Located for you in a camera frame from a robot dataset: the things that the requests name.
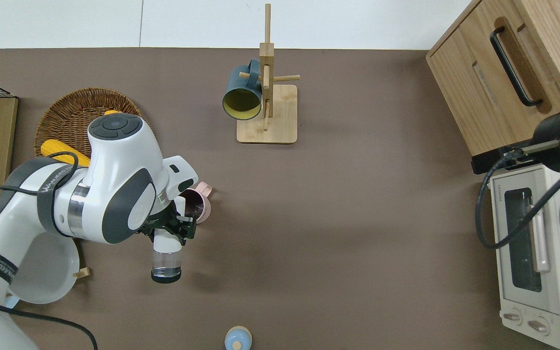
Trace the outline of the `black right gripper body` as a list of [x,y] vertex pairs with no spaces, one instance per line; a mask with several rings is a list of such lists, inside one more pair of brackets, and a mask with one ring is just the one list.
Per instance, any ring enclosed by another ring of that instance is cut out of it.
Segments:
[[506,149],[492,149],[489,151],[489,169],[506,169],[513,166],[511,151]]

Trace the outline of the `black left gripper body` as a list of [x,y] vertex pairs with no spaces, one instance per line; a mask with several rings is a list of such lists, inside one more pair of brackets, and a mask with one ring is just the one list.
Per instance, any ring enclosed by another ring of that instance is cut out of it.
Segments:
[[169,233],[183,233],[185,232],[185,221],[182,220],[184,212],[185,198],[178,196],[165,208],[149,215],[137,233],[152,233],[154,229],[164,229]]

